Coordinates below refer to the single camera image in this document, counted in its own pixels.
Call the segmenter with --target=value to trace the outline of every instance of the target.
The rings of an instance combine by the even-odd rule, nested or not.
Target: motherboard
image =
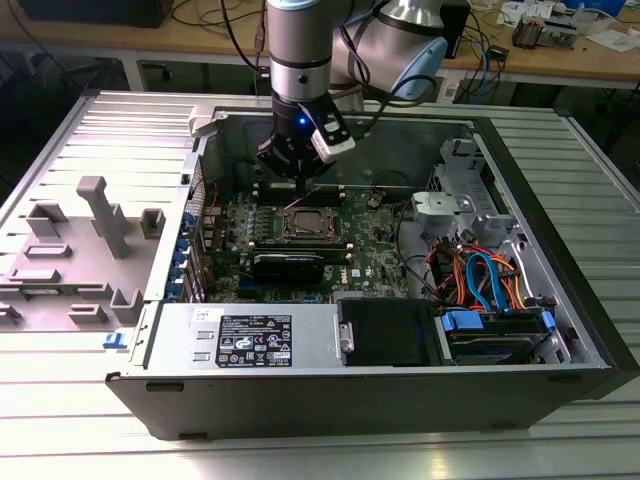
[[[333,303],[407,297],[394,250],[395,203],[344,190],[340,202],[264,205],[238,193],[211,209],[212,303]]]

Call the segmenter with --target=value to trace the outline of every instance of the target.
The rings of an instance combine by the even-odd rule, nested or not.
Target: orange wire
[[[501,278],[500,282],[502,283],[502,285],[504,285],[504,288],[507,289],[507,293],[509,294],[509,299],[511,300],[511,308],[513,308],[514,310],[518,310],[520,307],[516,302],[515,297],[513,296],[513,292],[511,291],[511,288],[509,288],[509,284],[507,284],[504,278]]]

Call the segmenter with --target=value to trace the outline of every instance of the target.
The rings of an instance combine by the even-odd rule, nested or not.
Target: robotic arm
[[[268,0],[274,128],[258,158],[299,195],[308,178],[326,172],[355,147],[329,89],[361,82],[355,56],[336,29],[345,26],[371,72],[369,84],[387,92],[412,75],[434,76],[447,43],[442,0]],[[405,83],[396,96],[414,100],[425,82]]]

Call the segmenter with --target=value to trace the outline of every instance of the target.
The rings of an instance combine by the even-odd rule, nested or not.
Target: power cable
[[[253,70],[256,73],[260,73],[260,68],[258,68],[256,65],[251,63],[251,60],[249,60],[249,58],[242,51],[242,48],[240,47],[240,44],[238,43],[238,40],[236,39],[236,36],[233,33],[233,28],[231,27],[231,21],[229,20],[229,14],[227,13],[227,5],[225,4],[225,1],[226,0],[220,0],[220,10],[222,11],[222,18],[224,19],[224,25],[225,27],[227,27],[227,32],[229,33],[229,39],[231,40],[231,43],[233,43],[233,46],[236,49],[236,52],[238,52],[238,55],[240,55],[240,58],[242,59],[242,61],[247,64],[247,67],[249,67],[251,70]]]
[[[389,106],[389,104],[391,103],[393,98],[396,96],[396,94],[400,91],[400,89],[404,87],[407,83],[413,82],[416,80],[426,80],[429,83],[431,83],[433,88],[437,88],[438,86],[435,79],[433,79],[428,75],[411,75],[409,77],[403,78],[398,83],[396,83],[396,85],[393,87],[393,90],[391,90],[391,92],[389,93],[387,99],[381,102],[380,108],[374,114],[373,118],[369,122],[369,125],[367,125],[367,127],[365,128],[364,135],[368,134],[371,131],[371,129],[375,126],[375,124],[378,122],[378,120],[380,120],[380,117],[384,113],[384,110]]]

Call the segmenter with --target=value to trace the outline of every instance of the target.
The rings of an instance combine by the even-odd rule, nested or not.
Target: sticker
[[[223,313],[222,308],[194,308],[191,323],[215,322],[220,319]]]
[[[224,315],[218,338],[216,364],[220,368],[292,366],[290,315]]]

